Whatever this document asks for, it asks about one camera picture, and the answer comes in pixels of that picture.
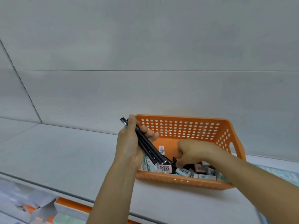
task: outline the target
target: price tag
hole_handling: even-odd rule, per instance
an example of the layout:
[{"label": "price tag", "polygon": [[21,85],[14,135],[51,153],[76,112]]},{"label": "price tag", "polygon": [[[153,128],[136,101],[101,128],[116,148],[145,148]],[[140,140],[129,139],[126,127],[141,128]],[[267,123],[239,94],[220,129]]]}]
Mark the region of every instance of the price tag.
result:
[{"label": "price tag", "polygon": [[162,155],[165,155],[165,152],[164,152],[164,146],[159,146],[159,152],[160,152]]}]

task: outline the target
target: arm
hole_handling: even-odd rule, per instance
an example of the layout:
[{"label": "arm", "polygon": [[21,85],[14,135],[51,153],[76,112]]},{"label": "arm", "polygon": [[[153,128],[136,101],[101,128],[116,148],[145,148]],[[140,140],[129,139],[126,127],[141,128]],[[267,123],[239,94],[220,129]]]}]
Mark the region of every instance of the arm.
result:
[{"label": "arm", "polygon": [[[96,197],[87,224],[126,224],[128,222],[135,174],[143,158],[143,151],[138,146],[135,133],[137,123],[135,116],[130,115],[128,129],[123,128],[118,133],[113,164]],[[147,137],[150,137],[151,141],[159,137],[158,133],[148,131],[147,127],[139,128],[146,133]]]},{"label": "arm", "polygon": [[299,187],[218,146],[180,140],[177,166],[206,161],[218,169],[271,223],[298,223]]}]

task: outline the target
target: orange plastic basket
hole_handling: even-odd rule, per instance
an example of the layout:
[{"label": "orange plastic basket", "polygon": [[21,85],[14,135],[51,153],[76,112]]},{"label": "orange plastic basket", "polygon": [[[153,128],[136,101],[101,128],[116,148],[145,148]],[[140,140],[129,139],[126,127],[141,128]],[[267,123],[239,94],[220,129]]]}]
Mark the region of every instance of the orange plastic basket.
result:
[{"label": "orange plastic basket", "polygon": [[[157,149],[159,146],[164,146],[165,156],[170,160],[172,160],[172,157],[178,156],[177,143],[180,139],[207,141],[229,153],[231,153],[230,143],[233,143],[237,157],[246,160],[241,141],[238,139],[232,123],[227,119],[155,115],[136,115],[136,118],[141,125],[147,126],[150,130],[160,134],[160,137],[153,145]],[[218,190],[234,187],[233,184],[227,182],[142,170],[137,171],[136,178]]]}]

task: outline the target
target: right hand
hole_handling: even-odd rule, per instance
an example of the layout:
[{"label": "right hand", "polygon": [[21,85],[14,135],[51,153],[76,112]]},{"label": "right hand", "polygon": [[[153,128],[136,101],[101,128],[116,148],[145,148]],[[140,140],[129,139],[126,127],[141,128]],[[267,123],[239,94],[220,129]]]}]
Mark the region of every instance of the right hand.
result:
[{"label": "right hand", "polygon": [[217,150],[219,147],[210,142],[192,139],[179,140],[176,166],[182,168],[186,164],[210,162],[210,157],[213,157]]}]

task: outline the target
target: wall seam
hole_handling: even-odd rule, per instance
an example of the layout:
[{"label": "wall seam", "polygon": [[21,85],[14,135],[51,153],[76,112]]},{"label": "wall seam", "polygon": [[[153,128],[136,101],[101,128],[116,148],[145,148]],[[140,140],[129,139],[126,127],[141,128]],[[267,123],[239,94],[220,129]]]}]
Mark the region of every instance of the wall seam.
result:
[{"label": "wall seam", "polygon": [[33,108],[34,108],[34,111],[35,111],[37,117],[39,118],[39,121],[42,123],[43,121],[42,121],[42,119],[40,118],[40,116],[39,116],[39,114],[38,114],[38,112],[37,112],[37,110],[36,110],[36,108],[35,108],[35,105],[33,104],[33,101],[32,101],[32,99],[31,99],[31,97],[29,96],[29,93],[28,93],[28,91],[26,90],[26,88],[25,88],[25,86],[24,86],[24,83],[22,82],[22,79],[21,79],[20,75],[18,74],[18,72],[17,72],[15,66],[13,65],[13,62],[12,62],[12,60],[11,60],[11,58],[10,58],[10,56],[9,56],[9,54],[8,54],[8,52],[7,52],[7,50],[6,50],[6,48],[4,47],[4,44],[3,44],[3,42],[2,42],[1,39],[0,39],[0,45],[2,46],[2,49],[3,49],[3,51],[5,52],[7,58],[9,59],[10,64],[11,64],[11,66],[13,67],[13,70],[14,70],[15,74],[18,76],[18,78],[19,78],[19,80],[20,80],[20,82],[21,82],[21,85],[23,86],[23,88],[24,88],[24,90],[25,90],[27,96],[29,97],[29,99],[30,99],[30,101],[31,101],[31,105],[32,105]]}]

